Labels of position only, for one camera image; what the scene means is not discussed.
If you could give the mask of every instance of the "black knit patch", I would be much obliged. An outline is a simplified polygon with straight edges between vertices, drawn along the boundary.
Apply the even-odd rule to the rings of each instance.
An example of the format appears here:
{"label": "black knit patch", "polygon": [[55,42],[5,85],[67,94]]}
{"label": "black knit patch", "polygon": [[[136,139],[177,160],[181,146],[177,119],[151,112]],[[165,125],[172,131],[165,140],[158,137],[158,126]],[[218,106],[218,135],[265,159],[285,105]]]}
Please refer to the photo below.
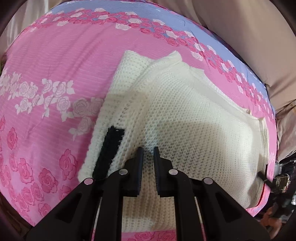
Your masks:
{"label": "black knit patch", "polygon": [[103,146],[101,148],[100,155],[96,162],[92,177],[94,179],[103,179],[107,176],[108,170],[115,157],[119,145],[124,136],[124,129],[117,129],[114,126],[108,129],[105,136]]}

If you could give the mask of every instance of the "silver rivet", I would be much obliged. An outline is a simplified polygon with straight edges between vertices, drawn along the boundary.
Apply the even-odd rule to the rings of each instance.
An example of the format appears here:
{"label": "silver rivet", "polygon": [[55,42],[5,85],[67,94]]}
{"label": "silver rivet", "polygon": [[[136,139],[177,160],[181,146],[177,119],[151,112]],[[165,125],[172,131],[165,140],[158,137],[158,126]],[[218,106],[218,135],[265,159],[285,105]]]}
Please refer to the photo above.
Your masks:
{"label": "silver rivet", "polygon": [[120,175],[126,175],[128,173],[127,169],[120,169],[119,174]]}
{"label": "silver rivet", "polygon": [[168,172],[169,172],[169,174],[171,174],[171,175],[177,175],[177,174],[178,174],[178,170],[176,170],[176,169],[171,169],[171,170],[169,170]]}
{"label": "silver rivet", "polygon": [[87,178],[84,180],[85,185],[91,185],[93,182],[94,182],[94,180],[92,178]]}
{"label": "silver rivet", "polygon": [[208,184],[208,185],[211,185],[211,184],[213,183],[213,179],[211,179],[211,178],[209,178],[209,177],[206,177],[206,178],[204,179],[204,183],[205,183],[205,184]]}

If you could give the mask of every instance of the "knit texture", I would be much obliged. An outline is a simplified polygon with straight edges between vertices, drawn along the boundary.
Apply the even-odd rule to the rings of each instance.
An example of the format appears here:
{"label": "knit texture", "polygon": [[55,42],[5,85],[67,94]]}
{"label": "knit texture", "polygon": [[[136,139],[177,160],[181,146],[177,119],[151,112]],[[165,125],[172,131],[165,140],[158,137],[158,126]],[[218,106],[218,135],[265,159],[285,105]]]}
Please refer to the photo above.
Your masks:
{"label": "knit texture", "polygon": [[144,148],[138,198],[124,198],[123,232],[175,228],[173,198],[156,193],[153,148],[189,177],[213,178],[244,208],[263,191],[256,174],[268,161],[265,119],[237,106],[201,69],[173,52],[151,60],[126,51],[99,113],[79,180],[92,176],[109,127],[125,134],[108,174]]}

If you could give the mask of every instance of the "folded garment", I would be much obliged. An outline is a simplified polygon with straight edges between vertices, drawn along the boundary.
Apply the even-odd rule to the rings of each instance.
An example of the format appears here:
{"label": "folded garment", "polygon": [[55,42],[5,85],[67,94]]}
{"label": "folded garment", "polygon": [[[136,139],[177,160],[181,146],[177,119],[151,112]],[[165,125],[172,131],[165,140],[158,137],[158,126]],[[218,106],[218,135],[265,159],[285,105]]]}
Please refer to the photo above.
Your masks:
{"label": "folded garment", "polygon": [[174,168],[195,179],[213,178],[244,208],[260,200],[263,182],[256,174],[268,162],[265,119],[237,106],[176,51],[156,61],[125,52],[99,113],[80,181],[106,166],[106,160],[97,160],[110,127],[124,135],[108,174],[133,157],[138,146],[145,151],[140,196],[124,199],[123,232],[175,228],[173,199],[156,193],[155,146]]}

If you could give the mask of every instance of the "white knit sweater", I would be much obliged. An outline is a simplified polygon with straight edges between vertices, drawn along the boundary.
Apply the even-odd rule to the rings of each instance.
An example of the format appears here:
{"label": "white knit sweater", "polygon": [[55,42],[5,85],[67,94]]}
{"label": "white knit sweater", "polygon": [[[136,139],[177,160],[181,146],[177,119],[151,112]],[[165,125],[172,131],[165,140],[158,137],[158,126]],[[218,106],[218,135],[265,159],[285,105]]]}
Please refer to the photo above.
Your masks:
{"label": "white knit sweater", "polygon": [[182,62],[178,52],[151,60],[126,51],[99,113],[79,180],[92,176],[109,127],[124,129],[109,174],[144,148],[141,193],[125,198],[123,232],[175,228],[172,198],[159,198],[153,148],[189,177],[213,178],[244,208],[262,193],[256,179],[268,160],[265,119],[237,106],[201,69]]}

